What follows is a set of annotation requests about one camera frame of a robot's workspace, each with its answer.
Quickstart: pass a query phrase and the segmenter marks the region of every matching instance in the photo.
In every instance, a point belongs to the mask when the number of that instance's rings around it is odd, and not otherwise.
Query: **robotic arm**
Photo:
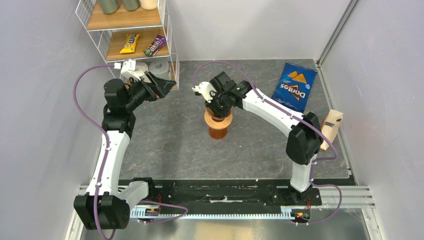
[[[256,90],[262,97],[274,102],[259,89]],[[249,82],[244,80],[236,84],[225,72],[221,72],[209,82],[204,81],[198,86],[194,86],[193,91],[196,95],[203,96],[206,107],[219,118],[225,118],[230,114],[232,107],[238,107],[260,116],[286,135],[288,137],[286,153],[293,161],[290,197],[294,203],[305,198],[312,188],[310,183],[311,162],[317,157],[323,142],[319,135],[306,125],[264,102],[255,93]],[[318,117],[314,113],[303,115],[301,112],[281,107],[320,129]]]
[[[109,136],[102,136],[100,154],[93,178],[84,195],[75,197],[73,206],[87,229],[96,229],[94,204],[97,204],[98,219],[102,229],[124,229],[127,227],[130,210],[143,199],[154,199],[155,187],[151,178],[139,178],[129,184],[125,190],[118,192],[118,180],[125,150],[133,134],[136,117],[133,111],[143,102],[153,102],[164,98],[176,84],[155,77],[146,71],[141,78],[133,72],[135,61],[126,61],[121,69],[123,76],[131,84],[115,78],[104,84],[104,97],[107,104],[103,108],[101,127]],[[107,159],[102,167],[105,151]],[[101,179],[97,179],[103,168]],[[98,202],[94,202],[96,186],[99,186]]]

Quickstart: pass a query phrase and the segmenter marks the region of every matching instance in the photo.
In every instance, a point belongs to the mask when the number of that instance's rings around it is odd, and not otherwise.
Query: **wall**
[[[424,2],[358,3],[323,65],[386,239],[423,239]]]
[[[168,0],[180,60],[318,59],[349,0]]]
[[[0,239],[64,239],[79,186],[88,183],[101,134],[73,104],[86,68],[102,63],[75,9],[78,1],[3,1],[0,7]],[[108,69],[78,87],[102,120]]]

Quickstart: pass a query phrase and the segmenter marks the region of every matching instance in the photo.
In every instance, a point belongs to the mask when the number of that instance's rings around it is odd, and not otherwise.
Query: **floor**
[[[312,209],[312,220],[328,216],[333,209]],[[82,240],[100,240],[96,230],[85,230]],[[114,240],[370,240],[361,209],[341,209],[320,224],[296,226],[281,219],[181,219],[154,225],[130,222],[117,230]]]
[[[315,69],[313,60],[288,60]],[[252,78],[256,86],[271,96],[283,71],[285,60],[231,61]],[[289,179],[292,161],[286,154],[287,138],[262,118],[239,108],[233,110],[228,135],[212,139],[203,119],[204,100],[191,90],[193,74],[204,61],[180,63],[180,90],[156,102],[145,102],[134,114],[137,118],[132,139],[126,149],[120,179]],[[197,81],[209,81],[221,71],[236,81],[243,76],[229,66],[211,64],[203,68]],[[314,112],[322,121],[329,111],[324,89],[317,75],[305,113]],[[348,178],[345,156],[321,162],[315,178]],[[318,157],[332,156],[331,150]]]

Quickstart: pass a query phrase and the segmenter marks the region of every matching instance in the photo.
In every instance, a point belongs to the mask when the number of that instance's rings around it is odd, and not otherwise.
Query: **orange triangle chip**
[[[287,75],[287,76],[289,76],[290,78],[294,78],[294,77],[296,77],[298,75],[298,72],[297,71],[294,71],[294,72],[292,72],[292,73],[290,73],[289,75]]]
[[[301,73],[300,75],[297,75],[297,76],[293,77],[293,80],[295,80],[297,82],[300,82],[300,83],[304,83],[304,84],[307,83],[306,82],[306,79],[305,79],[305,76],[304,76],[303,73]]]

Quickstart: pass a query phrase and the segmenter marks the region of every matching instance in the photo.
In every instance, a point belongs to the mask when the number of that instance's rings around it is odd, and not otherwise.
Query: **gray table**
[[[289,60],[315,68],[311,59]],[[280,79],[285,60],[231,61],[252,78],[256,86],[271,96]],[[262,118],[238,108],[228,135],[212,139],[204,121],[205,106],[191,90],[193,73],[204,61],[180,64],[180,90],[164,99],[145,102],[134,114],[137,118],[132,139],[125,152],[120,179],[289,179],[292,161],[286,154],[287,138]],[[243,76],[230,66],[211,64],[202,69],[198,82],[209,81],[221,71],[237,83]],[[314,112],[322,121],[329,111],[321,80],[317,75],[305,113]],[[338,139],[338,160],[316,166],[315,178],[347,178],[345,156]],[[332,156],[331,150],[318,157]]]

